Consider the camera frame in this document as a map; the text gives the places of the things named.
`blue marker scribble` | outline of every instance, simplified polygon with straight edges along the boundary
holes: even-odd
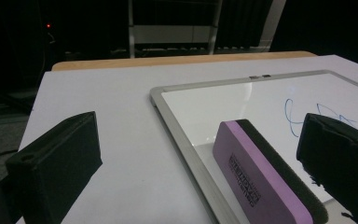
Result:
[[[284,115],[286,116],[287,121],[289,121],[290,132],[293,134],[294,137],[299,137],[299,135],[296,134],[296,132],[294,131],[294,126],[301,125],[304,123],[304,121],[294,121],[292,119],[293,104],[294,101],[292,99],[286,100],[286,102],[284,103]],[[336,111],[325,105],[316,104],[316,108],[318,110],[319,115],[326,116],[332,119],[338,119],[354,127],[353,123],[356,122],[355,120],[347,119],[343,115],[336,113]]]
[[[293,100],[292,99],[287,99],[286,103],[284,103],[284,114],[286,116],[287,121],[289,121],[290,124],[290,131],[292,132],[292,134],[295,137],[298,137],[297,134],[295,134],[295,131],[293,130],[293,125],[294,124],[302,124],[302,121],[293,121],[292,120],[292,111],[293,111]]]

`table surface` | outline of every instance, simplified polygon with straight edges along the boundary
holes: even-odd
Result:
[[[183,64],[183,63],[217,63],[217,62],[229,62],[229,61],[300,58],[300,57],[312,57],[312,56],[316,56],[316,55],[307,51],[286,51],[286,52],[215,54],[215,55],[158,57],[158,58],[73,61],[73,62],[56,63],[52,67],[52,71],[137,67],[137,66]]]
[[[20,148],[64,119],[95,111],[103,165],[63,223],[213,223],[149,91],[321,69],[358,81],[358,64],[304,51],[58,63],[44,75]],[[352,223],[336,203],[326,208],[330,223]]]

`whiteboard surface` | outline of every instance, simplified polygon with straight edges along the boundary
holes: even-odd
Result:
[[[162,97],[237,216],[243,212],[212,154],[221,121],[250,120],[322,202],[332,197],[312,184],[296,160],[305,115],[340,119],[358,129],[358,86],[330,73],[167,91]]]

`eraser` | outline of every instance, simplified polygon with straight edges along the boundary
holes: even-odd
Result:
[[[94,112],[62,121],[6,162],[26,223],[61,223],[101,165]]]
[[[297,159],[358,223],[358,130],[338,119],[307,114]]]
[[[323,204],[249,120],[221,122],[213,156],[251,223],[327,222]]]

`eraser label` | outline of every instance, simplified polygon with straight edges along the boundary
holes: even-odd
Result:
[[[234,154],[231,154],[228,160],[228,167],[237,179],[237,183],[242,190],[243,195],[252,207],[255,207],[260,200],[261,195],[252,182],[251,178],[243,171],[240,162]]]

